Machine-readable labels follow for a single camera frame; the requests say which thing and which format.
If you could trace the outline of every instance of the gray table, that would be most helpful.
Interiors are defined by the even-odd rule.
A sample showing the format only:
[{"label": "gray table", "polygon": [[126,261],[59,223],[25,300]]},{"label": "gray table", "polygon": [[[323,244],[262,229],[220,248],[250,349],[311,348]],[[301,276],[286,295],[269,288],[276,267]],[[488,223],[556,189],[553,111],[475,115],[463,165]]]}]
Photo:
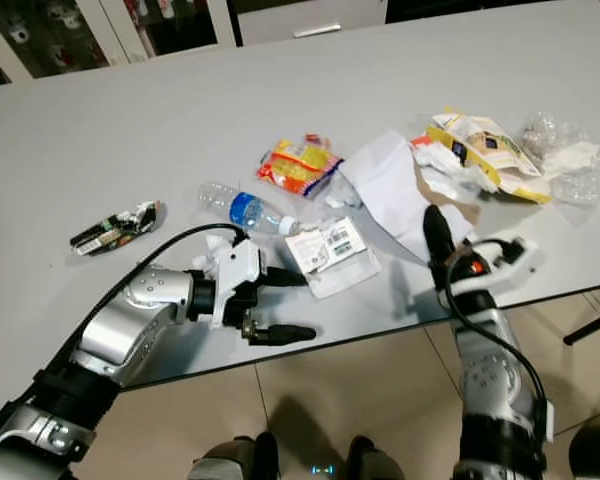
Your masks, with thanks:
[{"label": "gray table", "polygon": [[[240,185],[308,214],[308,203],[254,179],[275,140],[325,133],[347,156],[389,127],[418,134],[447,104],[510,132],[546,110],[600,142],[600,3],[488,10],[0,87],[0,405],[136,260],[185,227],[217,220],[196,203],[201,182]],[[98,258],[70,253],[73,234],[146,199],[169,208],[155,233]],[[381,274],[322,301],[307,289],[261,297],[261,318],[313,325],[313,343],[248,347],[236,331],[191,324],[166,332],[136,382],[443,319],[428,270],[364,212],[357,219]],[[600,208],[575,227],[551,205],[488,200],[478,233],[501,232],[537,241],[548,259],[500,305],[600,286]],[[188,268],[203,245],[183,242],[162,263]]]}]

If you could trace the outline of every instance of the black cable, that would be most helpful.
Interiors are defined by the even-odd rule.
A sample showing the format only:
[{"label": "black cable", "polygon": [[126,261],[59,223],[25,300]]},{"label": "black cable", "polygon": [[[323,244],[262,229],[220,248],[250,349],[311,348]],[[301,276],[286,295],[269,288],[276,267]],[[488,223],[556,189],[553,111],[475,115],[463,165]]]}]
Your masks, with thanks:
[{"label": "black cable", "polygon": [[[236,238],[234,241],[234,245],[241,242],[242,240],[249,238],[247,233],[242,230],[240,227],[232,225],[230,223],[210,223],[208,225],[200,225],[198,227],[193,227],[184,232],[181,232],[174,237],[171,237],[169,240],[164,242],[158,248],[156,248],[153,252],[147,255],[141,262],[139,262],[129,273],[127,273],[124,277],[122,277],[116,284],[111,287],[102,298],[96,303],[93,308],[89,311],[87,316],[82,320],[80,325],[73,331],[73,333],[67,338],[67,340],[63,343],[60,350],[53,356],[53,358],[47,364],[47,367],[44,369],[47,372],[54,373],[60,368],[66,366],[67,362],[71,358],[71,354],[73,349],[79,342],[84,330],[87,328],[89,322],[98,314],[100,310],[104,308],[113,298],[133,280],[136,275],[138,275],[142,270],[147,268],[151,262],[153,262],[162,252],[173,246],[175,243],[178,243],[180,240],[185,239],[191,235],[196,233],[204,232],[206,230],[213,229],[229,229],[236,232]],[[34,393],[36,388],[36,382],[34,381],[27,390],[15,400],[15,403],[23,403],[27,401]]]},{"label": "black cable", "polygon": [[[485,244],[497,244],[503,249],[509,245],[507,242],[505,242],[503,240],[485,239],[485,240],[481,240],[481,241],[473,243],[472,247],[476,247],[479,245],[485,245]],[[531,377],[531,381],[533,382],[533,386],[536,390],[536,395],[538,397],[538,400],[546,403],[547,396],[544,391],[544,386],[542,385],[542,380],[540,380],[540,375],[538,375],[538,372],[534,368],[531,361],[527,357],[525,357],[524,354],[520,350],[518,350],[516,347],[511,345],[506,340],[503,340],[502,338],[494,335],[493,333],[489,332],[488,330],[485,330],[484,328],[471,322],[471,320],[469,320],[467,318],[467,316],[460,311],[460,308],[458,308],[458,305],[456,304],[456,301],[453,298],[453,292],[451,291],[451,277],[453,274],[453,270],[455,269],[455,266],[458,263],[458,261],[460,260],[460,258],[468,252],[470,252],[470,249],[468,249],[468,248],[457,250],[451,256],[451,259],[447,266],[447,273],[446,273],[445,283],[444,283],[444,293],[447,297],[447,303],[449,304],[449,308],[451,309],[451,312],[469,330],[473,330],[477,334],[491,340],[495,344],[504,348],[507,352],[511,353],[516,358],[516,360],[518,360],[522,364],[522,366],[527,370],[527,372],[529,372],[529,376]]]}]

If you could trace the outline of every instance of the white cabinet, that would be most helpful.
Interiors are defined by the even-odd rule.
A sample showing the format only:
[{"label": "white cabinet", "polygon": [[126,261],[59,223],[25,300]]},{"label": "white cabinet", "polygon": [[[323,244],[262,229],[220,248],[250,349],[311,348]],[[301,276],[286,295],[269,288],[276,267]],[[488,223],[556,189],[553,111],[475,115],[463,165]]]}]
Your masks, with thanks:
[{"label": "white cabinet", "polygon": [[227,0],[0,0],[12,82],[234,46]]},{"label": "white cabinet", "polygon": [[238,14],[245,45],[385,23],[388,0],[304,0]]}]

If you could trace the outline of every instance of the water bottle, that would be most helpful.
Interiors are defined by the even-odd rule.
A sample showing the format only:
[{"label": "water bottle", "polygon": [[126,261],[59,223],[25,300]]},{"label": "water bottle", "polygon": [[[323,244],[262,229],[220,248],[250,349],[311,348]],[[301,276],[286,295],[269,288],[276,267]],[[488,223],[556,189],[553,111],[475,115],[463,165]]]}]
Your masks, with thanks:
[{"label": "water bottle", "polygon": [[198,199],[209,212],[228,218],[245,230],[285,236],[300,230],[295,218],[283,215],[276,207],[250,193],[222,183],[203,184],[198,191]]}]

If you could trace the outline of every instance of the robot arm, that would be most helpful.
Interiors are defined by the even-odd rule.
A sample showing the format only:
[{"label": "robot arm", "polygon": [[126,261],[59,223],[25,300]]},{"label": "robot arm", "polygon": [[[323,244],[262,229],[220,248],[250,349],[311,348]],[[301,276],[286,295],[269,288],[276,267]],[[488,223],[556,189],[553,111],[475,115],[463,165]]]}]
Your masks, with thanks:
[{"label": "robot arm", "polygon": [[61,368],[38,372],[25,401],[0,410],[0,479],[72,478],[69,463],[84,457],[100,419],[167,326],[209,314],[216,326],[239,328],[254,345],[315,337],[294,325],[260,330],[250,317],[258,287],[303,285],[302,276],[266,268],[249,239],[215,261],[212,278],[155,265],[141,271],[91,318]]},{"label": "robot arm", "polygon": [[517,340],[492,296],[535,271],[538,249],[521,240],[497,242],[502,253],[491,262],[470,246],[456,252],[437,207],[427,210],[424,230],[440,303],[453,307],[458,318],[452,328],[464,369],[460,460],[453,478],[541,479],[542,443],[552,440],[553,407],[539,398],[543,391],[534,395],[529,388]]}]

